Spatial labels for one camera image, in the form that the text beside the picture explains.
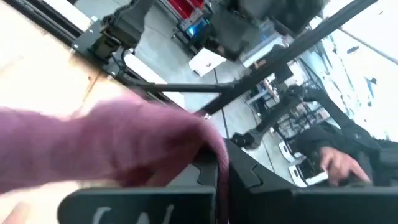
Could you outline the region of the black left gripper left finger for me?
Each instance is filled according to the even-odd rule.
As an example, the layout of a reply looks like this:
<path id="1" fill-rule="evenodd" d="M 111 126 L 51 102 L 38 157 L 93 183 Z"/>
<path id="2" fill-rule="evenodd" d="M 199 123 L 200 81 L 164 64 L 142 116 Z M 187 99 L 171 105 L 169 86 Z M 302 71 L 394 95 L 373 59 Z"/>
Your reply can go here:
<path id="1" fill-rule="evenodd" d="M 170 187 L 92 187 L 66 196 L 59 224 L 216 224 L 218 162 L 201 152 L 190 185 Z"/>

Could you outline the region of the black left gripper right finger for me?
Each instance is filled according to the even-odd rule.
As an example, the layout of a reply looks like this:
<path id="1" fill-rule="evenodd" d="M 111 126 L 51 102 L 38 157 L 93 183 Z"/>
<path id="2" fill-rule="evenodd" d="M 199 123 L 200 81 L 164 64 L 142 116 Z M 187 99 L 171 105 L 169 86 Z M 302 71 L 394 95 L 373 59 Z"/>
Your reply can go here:
<path id="1" fill-rule="evenodd" d="M 398 224 L 398 187 L 297 187 L 225 143 L 230 224 Z"/>

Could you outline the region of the maroon baseball cap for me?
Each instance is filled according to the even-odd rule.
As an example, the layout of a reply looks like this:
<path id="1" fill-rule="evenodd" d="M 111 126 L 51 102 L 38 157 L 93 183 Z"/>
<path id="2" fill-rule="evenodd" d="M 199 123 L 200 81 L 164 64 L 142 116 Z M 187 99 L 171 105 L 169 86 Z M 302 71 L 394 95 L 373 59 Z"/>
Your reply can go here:
<path id="1" fill-rule="evenodd" d="M 165 186 L 207 147 L 218 158 L 218 223 L 228 224 L 229 160 L 219 132 L 180 108 L 122 96 L 62 120 L 0 109 L 0 194 L 68 180 Z"/>

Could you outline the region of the person's hand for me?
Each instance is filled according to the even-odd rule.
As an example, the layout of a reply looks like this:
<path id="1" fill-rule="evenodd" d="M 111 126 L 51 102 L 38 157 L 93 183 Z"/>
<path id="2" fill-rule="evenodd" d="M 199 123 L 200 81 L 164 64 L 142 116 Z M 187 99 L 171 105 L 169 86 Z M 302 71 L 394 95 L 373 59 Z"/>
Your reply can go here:
<path id="1" fill-rule="evenodd" d="M 360 181 L 371 181 L 359 163 L 348 154 L 325 146 L 320 148 L 320 155 L 320 167 L 328 174 L 331 185 L 338 186 L 340 181 L 347 179 L 351 174 Z"/>

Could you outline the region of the person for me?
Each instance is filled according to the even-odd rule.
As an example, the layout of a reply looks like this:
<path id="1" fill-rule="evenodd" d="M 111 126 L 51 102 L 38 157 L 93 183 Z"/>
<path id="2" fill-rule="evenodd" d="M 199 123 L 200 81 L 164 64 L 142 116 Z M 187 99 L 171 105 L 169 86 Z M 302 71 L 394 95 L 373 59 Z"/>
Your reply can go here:
<path id="1" fill-rule="evenodd" d="M 371 180 L 365 183 L 398 187 L 398 142 L 372 137 L 345 115 L 324 91 L 305 89 L 302 98 L 321 104 L 338 125 L 323 121 L 302 131 L 296 137 L 296 149 L 300 153 L 320 167 L 320 148 L 333 147 L 359 163 Z"/>

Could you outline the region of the white plastic box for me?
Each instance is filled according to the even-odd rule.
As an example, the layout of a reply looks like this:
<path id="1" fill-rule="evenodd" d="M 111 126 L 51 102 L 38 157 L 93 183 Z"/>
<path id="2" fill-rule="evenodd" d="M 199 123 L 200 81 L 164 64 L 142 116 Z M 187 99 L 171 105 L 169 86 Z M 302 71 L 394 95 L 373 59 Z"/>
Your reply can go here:
<path id="1" fill-rule="evenodd" d="M 202 48 L 188 64 L 191 70 L 202 77 L 225 61 L 224 57 Z"/>

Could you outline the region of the blue equipment box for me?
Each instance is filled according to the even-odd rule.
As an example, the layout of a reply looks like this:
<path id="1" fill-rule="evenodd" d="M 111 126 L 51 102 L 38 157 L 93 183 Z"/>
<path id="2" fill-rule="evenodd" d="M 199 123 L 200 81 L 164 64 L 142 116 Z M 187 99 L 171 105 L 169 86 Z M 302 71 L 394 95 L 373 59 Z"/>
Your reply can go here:
<path id="1" fill-rule="evenodd" d="M 192 25 L 190 25 L 185 30 L 185 32 L 189 36 L 189 38 L 192 38 L 192 37 L 196 36 L 199 33 L 199 31 L 204 29 L 208 24 L 209 24 L 209 20 L 201 17 L 201 18 L 199 18 L 199 20 L 197 20 Z"/>

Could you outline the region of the black rig frame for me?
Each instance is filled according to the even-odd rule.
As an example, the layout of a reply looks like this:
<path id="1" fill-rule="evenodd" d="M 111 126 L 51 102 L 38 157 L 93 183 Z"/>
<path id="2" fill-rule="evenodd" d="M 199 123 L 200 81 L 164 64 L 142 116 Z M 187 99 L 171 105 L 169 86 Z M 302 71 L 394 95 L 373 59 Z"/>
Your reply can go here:
<path id="1" fill-rule="evenodd" d="M 207 115 L 213 115 L 226 105 L 230 104 L 237 97 L 247 92 L 253 85 L 259 83 L 272 73 L 275 73 L 283 64 L 293 60 L 304 53 L 309 47 L 319 42 L 322 38 L 330 35 L 341 25 L 351 20 L 354 16 L 363 12 L 366 8 L 376 3 L 377 0 L 352 0 L 345 7 L 341 8 L 334 15 L 322 22 L 314 30 L 310 30 L 298 37 L 289 47 L 272 54 L 265 65 L 251 72 L 248 76 L 236 82 L 229 82 L 222 85 L 194 85 L 194 84 L 156 84 L 147 82 L 132 69 L 120 70 L 115 75 L 111 73 L 110 63 L 102 62 L 95 58 L 88 51 L 88 43 L 93 39 L 88 31 L 78 31 L 79 34 L 67 35 L 64 27 L 72 28 L 73 24 L 60 11 L 54 9 L 43 0 L 3 0 L 22 15 L 29 18 L 47 32 L 54 35 L 58 40 L 69 45 L 77 51 L 86 63 L 91 63 L 105 74 L 111 76 L 119 85 L 125 89 L 142 90 L 153 99 L 161 102 L 174 103 L 164 95 L 165 92 L 191 92 L 191 93 L 219 93 L 220 96 L 203 106 L 199 111 Z"/>

